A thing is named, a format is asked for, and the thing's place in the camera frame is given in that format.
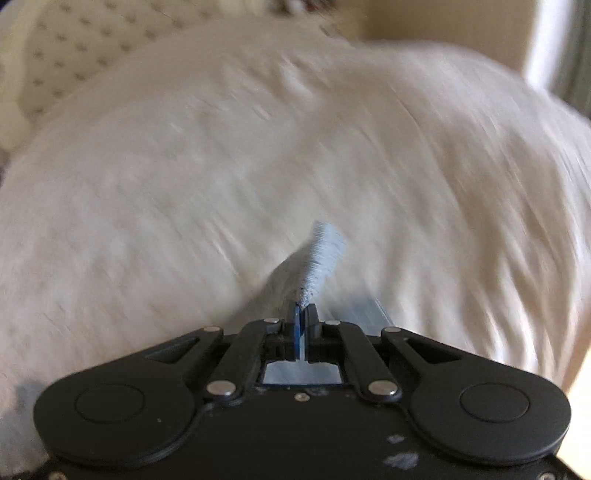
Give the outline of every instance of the white fluffy blanket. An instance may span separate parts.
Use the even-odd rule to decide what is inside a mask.
[[[324,302],[567,386],[589,346],[589,124],[434,44],[211,22],[64,101],[0,188],[0,473],[44,459],[59,377],[237,329],[314,220],[348,250]]]

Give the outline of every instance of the wall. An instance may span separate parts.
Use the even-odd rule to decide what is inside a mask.
[[[472,48],[522,71],[537,0],[365,0],[370,36],[439,40]]]

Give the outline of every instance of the curtain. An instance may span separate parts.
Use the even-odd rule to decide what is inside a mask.
[[[591,118],[591,0],[578,0],[569,47],[554,93]]]

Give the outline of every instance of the circular pad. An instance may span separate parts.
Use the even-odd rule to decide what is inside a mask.
[[[76,401],[76,410],[95,423],[120,423],[144,408],[144,394],[127,385],[100,385],[86,390]]]
[[[521,390],[496,383],[468,388],[460,397],[460,404],[474,418],[494,423],[517,420],[530,407]]]

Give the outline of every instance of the screw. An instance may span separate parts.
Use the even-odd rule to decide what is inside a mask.
[[[216,397],[229,397],[236,391],[236,385],[228,380],[216,380],[208,384],[206,389]]]
[[[398,391],[398,386],[390,380],[376,380],[369,384],[368,390],[379,397],[391,397]]]
[[[296,393],[294,395],[295,401],[308,401],[310,396],[307,393]]]

